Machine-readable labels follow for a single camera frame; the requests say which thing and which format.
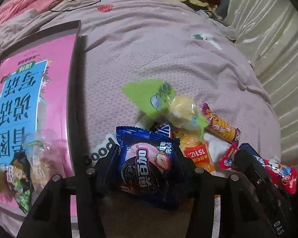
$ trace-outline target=green label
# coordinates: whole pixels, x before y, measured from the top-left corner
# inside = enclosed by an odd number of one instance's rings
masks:
[[[42,147],[42,148],[44,147],[43,146],[43,143],[40,142],[40,141],[38,141],[38,140],[34,140],[34,141],[29,142],[29,144],[27,145],[27,147],[34,146],[34,145],[37,145],[37,146]]]
[[[35,61],[24,64],[17,69],[16,74],[27,71],[27,70],[31,69],[34,65],[35,65]]]

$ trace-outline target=curtain fold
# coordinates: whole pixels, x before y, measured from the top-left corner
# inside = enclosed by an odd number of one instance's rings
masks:
[[[298,12],[289,0],[231,0],[226,23],[269,94],[282,162],[298,164]]]

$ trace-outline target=blue snack package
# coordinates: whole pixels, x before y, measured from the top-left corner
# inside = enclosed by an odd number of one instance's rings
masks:
[[[175,161],[179,161],[178,142],[149,130],[127,126],[116,127],[116,138],[120,145],[116,174],[120,189],[153,206],[177,208],[182,196],[175,169]]]

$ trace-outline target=oreo cookie image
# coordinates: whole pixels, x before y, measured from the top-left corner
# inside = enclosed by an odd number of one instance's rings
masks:
[[[165,189],[165,179],[159,169],[150,161],[148,162],[150,184],[148,187],[140,187],[137,177],[135,160],[137,157],[131,157],[126,160],[121,167],[121,177],[125,184],[134,186],[139,195],[154,195]]]

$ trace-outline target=red candy wrapper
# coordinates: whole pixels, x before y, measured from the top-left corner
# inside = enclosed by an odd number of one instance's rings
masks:
[[[225,156],[219,161],[220,168],[239,172],[239,169],[234,165],[234,156],[239,151],[237,146],[238,142],[228,147]],[[253,157],[265,168],[275,186],[290,194],[296,193],[298,173],[294,166],[285,166],[255,155]]]

